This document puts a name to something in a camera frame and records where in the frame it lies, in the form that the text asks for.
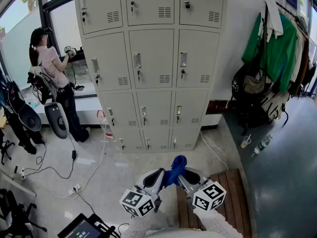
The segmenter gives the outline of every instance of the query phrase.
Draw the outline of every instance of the display screen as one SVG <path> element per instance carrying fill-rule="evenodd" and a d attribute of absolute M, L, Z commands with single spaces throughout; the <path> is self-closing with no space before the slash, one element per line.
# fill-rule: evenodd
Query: display screen
<path fill-rule="evenodd" d="M 83 220 L 65 238 L 98 238 L 100 234 L 97 229 Z"/>

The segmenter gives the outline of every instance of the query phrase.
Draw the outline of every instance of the black hair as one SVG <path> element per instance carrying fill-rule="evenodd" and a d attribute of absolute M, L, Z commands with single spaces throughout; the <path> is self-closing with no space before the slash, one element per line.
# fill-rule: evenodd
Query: black hair
<path fill-rule="evenodd" d="M 44 27 L 35 29 L 31 34 L 29 57 L 32 66 L 38 66 L 39 53 L 36 51 L 36 46 L 40 43 L 43 35 L 46 35 Z"/>

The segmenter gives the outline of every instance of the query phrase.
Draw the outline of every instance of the locker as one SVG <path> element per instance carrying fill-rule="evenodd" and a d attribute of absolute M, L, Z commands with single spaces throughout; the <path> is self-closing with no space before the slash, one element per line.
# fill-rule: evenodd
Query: locker
<path fill-rule="evenodd" d="M 145 150 L 165 152 L 168 150 L 169 129 L 143 130 Z"/>
<path fill-rule="evenodd" d="M 174 126 L 199 125 L 208 91 L 176 91 Z"/>
<path fill-rule="evenodd" d="M 84 48 L 99 91 L 131 89 L 123 33 L 87 39 Z"/>
<path fill-rule="evenodd" d="M 169 127 L 172 92 L 137 93 L 142 127 Z"/>
<path fill-rule="evenodd" d="M 177 87 L 210 87 L 219 34 L 179 30 Z"/>
<path fill-rule="evenodd" d="M 101 94 L 101 98 L 115 129 L 138 128 L 132 93 Z"/>
<path fill-rule="evenodd" d="M 78 0 L 84 34 L 122 27 L 120 0 Z"/>
<path fill-rule="evenodd" d="M 113 134 L 118 148 L 123 153 L 144 152 L 139 130 L 115 130 Z"/>
<path fill-rule="evenodd" d="M 194 148 L 197 140 L 198 128 L 174 128 L 172 133 L 171 150 L 189 151 Z"/>
<path fill-rule="evenodd" d="M 127 0 L 128 24 L 174 24 L 174 0 Z"/>
<path fill-rule="evenodd" d="M 181 25 L 221 27 L 223 0 L 180 0 Z"/>
<path fill-rule="evenodd" d="M 174 30 L 130 31 L 136 88 L 172 87 Z"/>

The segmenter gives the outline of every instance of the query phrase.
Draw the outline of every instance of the black chair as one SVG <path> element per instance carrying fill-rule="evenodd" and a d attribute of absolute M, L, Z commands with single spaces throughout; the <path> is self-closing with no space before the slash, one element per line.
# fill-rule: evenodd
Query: black chair
<path fill-rule="evenodd" d="M 0 231 L 0 237 L 11 234 L 12 237 L 22 236 L 22 238 L 25 238 L 30 236 L 33 238 L 31 231 L 25 225 L 26 223 L 47 232 L 46 228 L 40 227 L 29 220 L 31 209 L 36 209 L 37 206 L 30 204 L 28 209 L 24 211 L 24 206 L 16 203 L 12 191 L 7 192 L 5 189 L 0 189 L 0 208 L 4 215 L 0 215 L 0 218 L 7 220 L 7 223 L 11 222 L 11 225 L 6 230 Z"/>
<path fill-rule="evenodd" d="M 3 137 L 4 137 L 4 133 L 2 131 L 2 129 L 0 129 L 0 139 L 1 139 L 1 142 L 2 144 L 0 145 L 0 150 L 1 150 L 1 154 L 2 154 L 2 157 L 1 157 L 1 164 L 4 165 L 4 162 L 3 162 L 3 158 L 4 158 L 4 155 L 6 154 L 7 157 L 9 158 L 9 160 L 11 160 L 11 157 L 8 155 L 8 152 L 7 152 L 7 149 L 11 146 L 11 145 L 15 145 L 15 143 L 11 142 L 9 140 L 7 141 L 3 141 Z"/>

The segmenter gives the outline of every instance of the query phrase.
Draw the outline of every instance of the gray floor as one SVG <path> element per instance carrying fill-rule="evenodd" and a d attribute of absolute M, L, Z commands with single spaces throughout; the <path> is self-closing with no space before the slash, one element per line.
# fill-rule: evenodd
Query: gray floor
<path fill-rule="evenodd" d="M 18 142 L 10 127 L 5 130 L 5 138 Z M 42 134 L 47 142 L 47 155 L 43 168 L 55 167 L 61 175 L 67 176 L 71 168 L 71 151 L 73 149 L 70 139 L 61 140 L 53 135 L 49 128 L 42 129 Z M 223 137 L 219 129 L 204 131 L 204 136 L 211 148 L 229 164 L 229 168 L 242 167 L 237 151 L 226 152 Z M 74 171 L 70 179 L 61 179 L 53 170 L 46 170 L 40 174 L 31 175 L 23 184 L 37 193 L 36 198 L 31 198 L 24 192 L 12 188 L 7 182 L 3 187 L 12 189 L 19 203 L 27 205 L 29 202 L 37 204 L 38 208 L 32 211 L 31 220 L 39 225 L 45 226 L 48 233 L 35 230 L 35 237 L 55 238 L 79 213 L 87 217 L 92 214 L 91 209 L 81 198 L 74 200 L 60 199 L 65 197 L 68 191 L 76 184 L 82 187 L 95 170 L 100 161 L 103 149 L 103 133 L 101 129 L 93 129 L 89 140 L 85 143 L 74 143 L 78 157 L 74 164 Z M 173 159 L 183 154 L 188 160 L 188 167 L 202 170 L 206 174 L 222 172 L 225 165 L 208 149 L 199 136 L 196 147 L 192 152 L 181 153 L 157 153 L 157 154 L 121 154 L 114 147 L 113 142 L 105 143 L 105 155 L 95 175 L 89 181 L 88 186 L 81 192 L 81 195 L 92 205 L 96 213 L 109 225 L 118 226 L 131 220 L 119 205 L 119 199 L 127 188 L 135 184 L 139 176 L 149 170 L 163 167 L 167 170 Z M 5 161 L 4 169 L 11 174 L 15 166 L 36 168 L 35 159 L 43 155 L 44 146 L 38 146 L 38 153 L 32 156 L 24 151 L 22 147 L 10 148 L 9 154 L 12 161 Z M 170 186 L 160 193 L 163 203 L 160 207 L 167 215 L 170 226 L 178 225 L 178 209 L 176 204 L 175 186 Z"/>
<path fill-rule="evenodd" d="M 243 136 L 237 117 L 225 115 L 237 145 L 254 203 L 260 238 L 313 238 L 317 235 L 317 104 L 310 98 L 291 99 L 286 115 L 271 125 L 251 128 L 252 143 L 239 147 Z M 253 150 L 271 134 L 259 154 Z"/>

